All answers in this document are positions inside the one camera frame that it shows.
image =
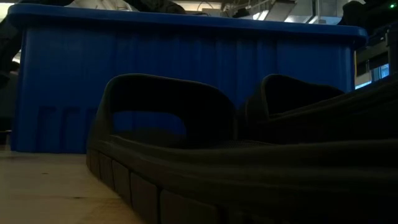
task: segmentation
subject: light wood surface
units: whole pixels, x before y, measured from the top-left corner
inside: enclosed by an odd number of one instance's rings
[[[1,224],[143,223],[90,174],[85,155],[0,149]]]

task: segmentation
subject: black object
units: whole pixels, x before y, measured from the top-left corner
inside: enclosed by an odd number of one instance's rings
[[[0,89],[6,86],[8,80],[9,80],[8,75],[6,75],[3,72],[0,72]]]
[[[0,23],[0,71],[11,71],[12,59],[21,49],[21,44],[22,33],[8,22],[7,17],[4,18]]]
[[[398,75],[398,23],[388,30],[387,46],[389,74]]]
[[[232,16],[232,18],[240,18],[240,17],[245,17],[245,16],[249,16],[250,12],[243,8],[243,9],[238,9],[238,11],[235,13],[235,15]]]
[[[140,12],[186,14],[185,9],[169,0],[124,0]]]
[[[5,145],[7,143],[7,133],[4,131],[0,131],[0,146]]]
[[[372,0],[365,4],[350,1],[343,6],[343,17],[338,25],[359,26],[371,35],[377,28],[398,21],[396,4],[395,0]]]
[[[0,131],[11,130],[17,98],[18,75],[0,73]]]
[[[294,91],[280,93],[273,88],[278,80],[266,78],[239,110],[241,137],[278,144],[398,138],[398,77],[335,97],[330,88],[322,93],[316,85],[284,79],[285,85],[296,85]],[[313,90],[313,95],[304,94],[303,101],[299,89],[305,88],[307,93]],[[272,103],[275,97],[280,101]]]
[[[112,114],[124,110],[176,114],[185,142],[120,136]],[[237,132],[234,108],[217,89],[123,75],[105,89],[87,166],[148,224],[397,221],[397,140],[277,146],[238,141]]]

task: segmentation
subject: wooden floor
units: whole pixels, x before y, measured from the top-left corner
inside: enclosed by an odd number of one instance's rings
[[[84,155],[25,154],[0,146],[0,223],[143,223],[93,177]]]

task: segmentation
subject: ceiling light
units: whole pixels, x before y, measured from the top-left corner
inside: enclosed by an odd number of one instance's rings
[[[6,17],[8,8],[12,6],[14,3],[0,3],[0,21]]]
[[[253,15],[253,19],[257,20],[260,16],[260,12],[257,12],[256,14]]]
[[[259,17],[259,20],[263,21],[266,18],[268,12],[268,10],[263,11]]]
[[[173,1],[175,4],[179,4],[186,11],[199,11],[202,12],[202,9],[221,9],[220,2],[206,2],[206,1]]]
[[[290,16],[288,16],[288,17],[285,19],[285,22],[294,22],[294,20],[293,20]]]
[[[20,60],[19,58],[16,58],[16,57],[14,57],[14,58],[12,59],[12,61],[13,61],[13,62],[17,62],[17,63],[21,63],[21,60]]]
[[[285,21],[296,6],[296,1],[294,0],[273,0],[272,2],[271,9],[266,17],[267,21]]]
[[[310,22],[308,22],[309,24],[313,24],[314,22],[316,22],[318,20],[318,16],[314,16]]]

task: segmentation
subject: blue plastic bin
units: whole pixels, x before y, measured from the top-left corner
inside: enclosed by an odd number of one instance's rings
[[[21,152],[84,153],[116,75],[207,83],[239,106],[272,73],[351,91],[354,50],[366,43],[357,27],[30,4],[10,7],[8,19],[24,31],[12,141]],[[179,126],[164,114],[122,118],[128,128]]]

